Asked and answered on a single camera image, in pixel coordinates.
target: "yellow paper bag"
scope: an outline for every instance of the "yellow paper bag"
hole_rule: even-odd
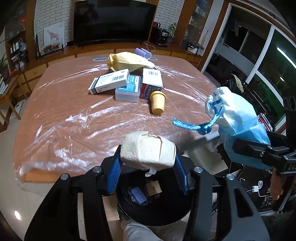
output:
[[[122,52],[117,54],[110,54],[107,65],[112,71],[118,71],[128,69],[129,72],[133,72],[141,67],[154,68],[155,64],[149,60],[143,58],[140,55]]]

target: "potted plant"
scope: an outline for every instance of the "potted plant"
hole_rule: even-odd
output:
[[[4,55],[2,56],[2,59],[0,59],[0,70],[3,69],[4,65],[5,65],[5,61],[7,60],[7,58],[5,58],[6,53],[4,53]]]
[[[8,66],[5,63],[7,58],[5,57],[6,53],[0,59],[0,78],[4,78],[4,82],[6,82],[7,78],[9,77]]]
[[[174,39],[174,35],[175,35],[175,32],[176,32],[176,28],[177,28],[177,23],[172,23],[169,25],[168,27],[168,40],[167,40],[167,43],[169,44],[173,44],[175,39]]]

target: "barcode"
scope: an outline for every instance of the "barcode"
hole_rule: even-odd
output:
[[[149,74],[158,76],[157,72],[153,72],[153,71],[149,71]]]
[[[112,81],[113,81],[113,80],[118,80],[118,79],[122,79],[123,77],[124,77],[124,75],[121,75],[121,76],[117,76],[117,77],[113,77],[113,78],[112,78]]]

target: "person's hand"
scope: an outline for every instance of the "person's hand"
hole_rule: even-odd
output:
[[[283,185],[285,183],[285,180],[286,178],[279,177],[276,174],[276,168],[274,167],[270,179],[270,195],[272,197],[272,200],[278,200],[279,196],[283,194]]]

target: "yellow cup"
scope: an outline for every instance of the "yellow cup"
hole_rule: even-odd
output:
[[[160,115],[165,109],[166,95],[161,91],[154,91],[150,94],[151,109],[154,114]]]

